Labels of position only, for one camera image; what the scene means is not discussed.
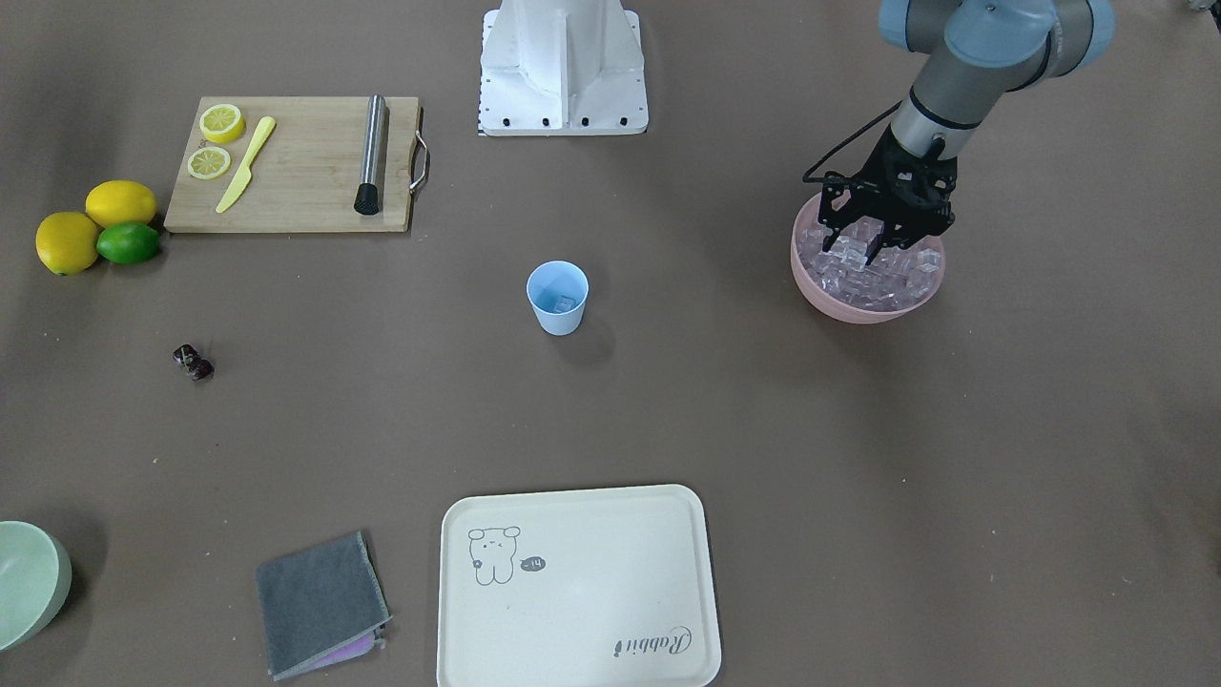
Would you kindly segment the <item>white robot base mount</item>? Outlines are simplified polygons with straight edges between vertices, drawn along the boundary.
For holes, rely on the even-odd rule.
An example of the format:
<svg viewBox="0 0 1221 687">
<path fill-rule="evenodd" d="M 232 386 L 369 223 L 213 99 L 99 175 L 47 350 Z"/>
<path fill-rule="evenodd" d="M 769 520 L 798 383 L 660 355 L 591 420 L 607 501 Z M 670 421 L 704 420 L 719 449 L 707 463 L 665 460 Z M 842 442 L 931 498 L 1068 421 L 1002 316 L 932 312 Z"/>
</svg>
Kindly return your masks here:
<svg viewBox="0 0 1221 687">
<path fill-rule="evenodd" d="M 619 1 L 503 1 L 481 22 L 479 135 L 640 135 L 639 13 Z"/>
</svg>

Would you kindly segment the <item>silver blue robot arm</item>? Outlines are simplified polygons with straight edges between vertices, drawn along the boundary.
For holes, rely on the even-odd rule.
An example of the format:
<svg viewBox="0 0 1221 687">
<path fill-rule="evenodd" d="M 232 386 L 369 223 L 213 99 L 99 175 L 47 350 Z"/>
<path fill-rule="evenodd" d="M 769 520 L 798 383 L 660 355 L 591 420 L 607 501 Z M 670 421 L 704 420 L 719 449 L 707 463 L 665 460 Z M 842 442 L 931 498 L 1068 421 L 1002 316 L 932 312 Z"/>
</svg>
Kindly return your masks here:
<svg viewBox="0 0 1221 687">
<path fill-rule="evenodd" d="M 949 229 L 958 155 L 1000 96 L 1103 56 L 1116 13 L 1107 1 L 884 1 L 878 26 L 889 44 L 927 60 L 904 100 L 882 113 L 888 126 L 863 168 L 805 174 L 821 184 L 824 251 L 860 220 L 882 223 L 867 262 Z"/>
</svg>

